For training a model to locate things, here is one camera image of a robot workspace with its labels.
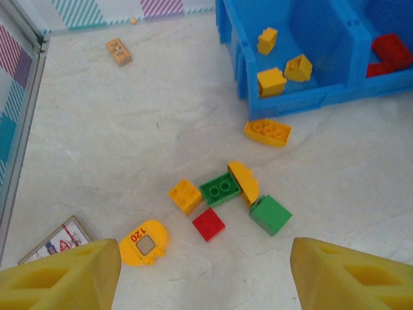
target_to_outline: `green square brick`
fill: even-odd
[[[216,207],[241,194],[241,189],[231,172],[202,184],[199,189],[210,207]]]
[[[292,214],[270,195],[262,196],[250,209],[251,218],[271,237],[288,222]]]

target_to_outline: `bin compartment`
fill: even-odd
[[[367,78],[375,38],[395,33],[413,50],[413,1],[394,0],[216,0],[220,40],[228,45],[237,93],[248,100],[249,118],[260,119],[317,109],[351,99],[413,87],[411,67]],[[276,45],[258,53],[264,29],[278,31]],[[288,81],[282,95],[260,99],[257,73],[304,54],[313,65],[310,81]]]

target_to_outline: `yellow brick in bin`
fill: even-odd
[[[182,179],[170,192],[169,197],[188,216],[202,201],[202,194],[187,179]]]
[[[300,55],[294,59],[291,59],[284,71],[284,75],[287,79],[295,82],[307,82],[310,81],[312,72],[312,63],[305,55]]]
[[[259,97],[267,98],[281,95],[284,91],[287,79],[278,68],[262,71],[257,74],[259,85]]]
[[[0,272],[0,309],[110,310],[121,255],[99,240]]]
[[[278,31],[268,27],[258,37],[257,49],[260,54],[268,55],[276,45]]]

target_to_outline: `white floor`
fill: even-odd
[[[117,68],[120,37],[134,62]],[[113,309],[300,309],[289,256],[308,236],[413,264],[413,93],[293,115],[289,144],[243,135],[245,102],[213,15],[52,40],[3,267],[71,215],[121,240],[148,219],[172,235],[151,267],[123,266]],[[273,238],[241,197],[206,243],[169,199],[227,162],[248,165],[293,217]]]

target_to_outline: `yellow curved brick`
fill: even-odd
[[[110,310],[121,255],[100,240],[0,272],[0,309]]]
[[[169,232],[161,223],[146,221],[119,244],[122,262],[130,266],[152,265],[157,257],[165,255],[169,243]]]
[[[284,147],[290,137],[292,127],[272,121],[262,119],[259,121],[249,121],[244,128],[245,135],[257,142],[270,145],[272,147]]]
[[[176,205],[188,216],[202,201],[202,194],[187,179],[182,179],[169,193]]]
[[[311,238],[290,264],[303,310],[413,309],[413,266]]]
[[[242,189],[242,198],[247,204],[248,208],[256,202],[259,197],[259,183],[257,179],[252,177],[252,171],[239,161],[230,161],[228,163],[228,171],[230,171],[239,186]]]

